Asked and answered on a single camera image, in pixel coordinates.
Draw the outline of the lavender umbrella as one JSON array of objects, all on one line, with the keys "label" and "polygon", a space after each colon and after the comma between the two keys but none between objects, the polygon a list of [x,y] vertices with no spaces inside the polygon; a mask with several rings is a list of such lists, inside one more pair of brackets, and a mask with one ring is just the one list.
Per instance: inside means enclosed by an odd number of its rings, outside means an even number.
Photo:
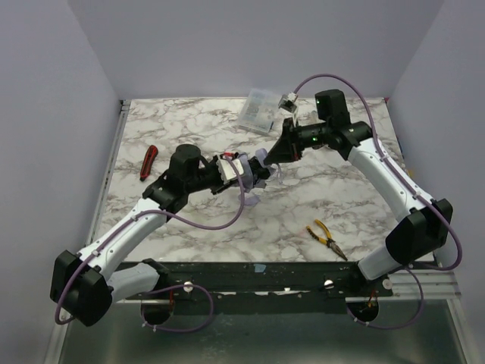
[{"label": "lavender umbrella", "polygon": [[243,169],[240,174],[242,183],[235,179],[238,187],[242,186],[242,192],[239,193],[239,200],[243,206],[255,206],[260,202],[260,198],[254,193],[247,196],[254,189],[265,189],[267,180],[275,177],[278,182],[283,183],[283,173],[279,164],[266,165],[264,159],[268,156],[268,151],[264,148],[257,149],[252,157],[247,153],[237,153],[234,157],[234,162],[238,161]]}]

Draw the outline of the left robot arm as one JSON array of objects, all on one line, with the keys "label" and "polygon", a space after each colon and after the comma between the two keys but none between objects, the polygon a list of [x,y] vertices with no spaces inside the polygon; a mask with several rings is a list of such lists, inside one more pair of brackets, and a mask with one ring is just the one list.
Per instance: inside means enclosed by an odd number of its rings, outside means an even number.
[{"label": "left robot arm", "polygon": [[167,170],[146,187],[142,198],[108,233],[77,253],[65,250],[57,257],[50,290],[56,324],[77,320],[92,326],[113,303],[138,293],[174,295],[183,290],[209,297],[207,289],[190,279],[176,282],[153,260],[124,270],[119,266],[148,235],[170,220],[207,230],[207,226],[179,216],[179,211],[193,193],[210,190],[217,194],[233,185],[244,190],[247,165],[242,153],[223,153],[207,160],[197,146],[178,146]]}]

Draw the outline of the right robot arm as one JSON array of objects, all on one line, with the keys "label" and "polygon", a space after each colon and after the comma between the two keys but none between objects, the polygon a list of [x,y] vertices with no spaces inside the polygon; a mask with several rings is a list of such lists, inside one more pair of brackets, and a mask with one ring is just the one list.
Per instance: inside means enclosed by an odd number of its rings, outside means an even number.
[{"label": "right robot arm", "polygon": [[267,165],[296,162],[307,148],[328,146],[356,167],[390,207],[398,224],[384,246],[360,259],[357,266],[367,281],[408,265],[432,253],[446,242],[446,224],[452,206],[423,191],[374,141],[363,121],[353,123],[342,91],[330,89],[315,96],[319,122],[300,126],[284,120],[282,133],[264,162]]}]

